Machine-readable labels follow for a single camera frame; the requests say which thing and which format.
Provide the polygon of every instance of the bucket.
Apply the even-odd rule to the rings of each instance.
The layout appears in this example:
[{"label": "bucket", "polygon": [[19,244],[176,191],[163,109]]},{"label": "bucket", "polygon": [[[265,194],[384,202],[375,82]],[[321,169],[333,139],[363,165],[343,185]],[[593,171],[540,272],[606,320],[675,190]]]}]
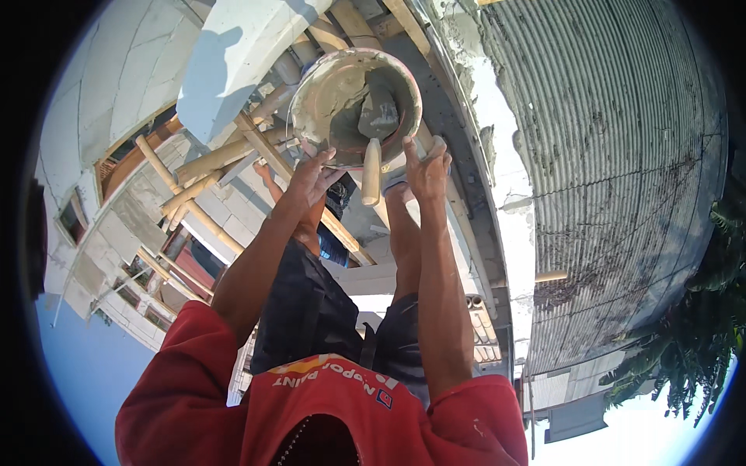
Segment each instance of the bucket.
[{"label": "bucket", "polygon": [[401,61],[373,48],[347,48],[326,54],[303,77],[290,111],[298,138],[308,138],[319,150],[336,148],[329,166],[363,166],[370,139],[357,131],[360,111],[355,115],[354,104],[362,104],[360,91],[366,84],[366,72],[374,69],[390,85],[399,119],[394,133],[381,141],[381,165],[401,154],[402,138],[414,136],[419,129],[422,99],[415,78]]}]

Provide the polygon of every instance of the blue sky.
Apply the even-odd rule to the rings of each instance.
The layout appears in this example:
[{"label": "blue sky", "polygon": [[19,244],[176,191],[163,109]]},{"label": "blue sky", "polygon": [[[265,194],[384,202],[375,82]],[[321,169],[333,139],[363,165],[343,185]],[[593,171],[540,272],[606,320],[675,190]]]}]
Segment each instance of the blue sky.
[{"label": "blue sky", "polygon": [[[86,324],[64,302],[57,327],[52,329],[56,305],[55,297],[37,301],[42,346],[52,379],[99,460],[106,466],[118,465],[114,418],[154,353],[116,323],[107,327],[93,316]],[[606,413],[606,429],[553,444],[544,445],[548,423],[539,423],[532,466],[678,465],[706,429],[710,416],[705,415],[697,429],[692,428],[694,416],[687,421],[664,418],[665,393],[656,402],[649,395],[628,400]],[[530,454],[530,429],[526,440]]]},{"label": "blue sky", "polygon": [[44,356],[62,402],[89,447],[106,466],[119,464],[114,449],[114,418],[153,351],[116,323],[97,316],[88,324],[62,302],[52,329],[57,297],[40,297],[37,315]]}]

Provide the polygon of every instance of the trowel handle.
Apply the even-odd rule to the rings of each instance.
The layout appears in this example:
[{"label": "trowel handle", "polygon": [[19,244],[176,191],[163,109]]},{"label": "trowel handle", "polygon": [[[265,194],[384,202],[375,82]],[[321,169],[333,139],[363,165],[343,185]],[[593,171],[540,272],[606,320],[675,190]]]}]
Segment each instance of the trowel handle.
[{"label": "trowel handle", "polygon": [[366,148],[360,191],[364,206],[374,206],[380,202],[380,142],[376,138],[371,139]]}]

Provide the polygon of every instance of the hand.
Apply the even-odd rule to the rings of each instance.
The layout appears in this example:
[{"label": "hand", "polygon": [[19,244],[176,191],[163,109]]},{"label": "hand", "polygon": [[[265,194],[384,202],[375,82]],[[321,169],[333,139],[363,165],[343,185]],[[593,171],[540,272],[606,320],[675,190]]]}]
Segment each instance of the hand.
[{"label": "hand", "polygon": [[257,160],[256,162],[254,162],[254,164],[252,165],[252,167],[254,167],[254,171],[259,176],[261,176],[263,180],[265,180],[266,178],[269,178],[271,176],[270,173],[269,173],[269,165],[262,165],[262,163],[259,160]]},{"label": "hand", "polygon": [[404,155],[407,157],[407,182],[417,201],[445,201],[445,188],[448,185],[448,167],[451,155],[445,151],[445,141],[434,136],[435,145],[424,160],[417,156],[417,144],[405,136],[402,139]]},{"label": "hand", "polygon": [[335,148],[329,148],[317,154],[316,149],[305,139],[301,147],[308,158],[298,164],[283,198],[287,196],[293,199],[305,211],[322,198],[329,186],[345,174],[345,170],[323,166],[334,157]]}]

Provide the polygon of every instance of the black shorts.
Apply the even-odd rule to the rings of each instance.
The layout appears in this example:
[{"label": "black shorts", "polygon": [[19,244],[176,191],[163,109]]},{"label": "black shorts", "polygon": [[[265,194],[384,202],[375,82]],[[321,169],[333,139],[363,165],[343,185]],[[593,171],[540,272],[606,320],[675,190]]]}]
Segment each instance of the black shorts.
[{"label": "black shorts", "polygon": [[337,353],[398,380],[427,408],[430,397],[417,342],[417,294],[392,303],[377,332],[366,324],[364,340],[355,330],[357,313],[319,258],[291,238],[262,309],[251,373]]}]

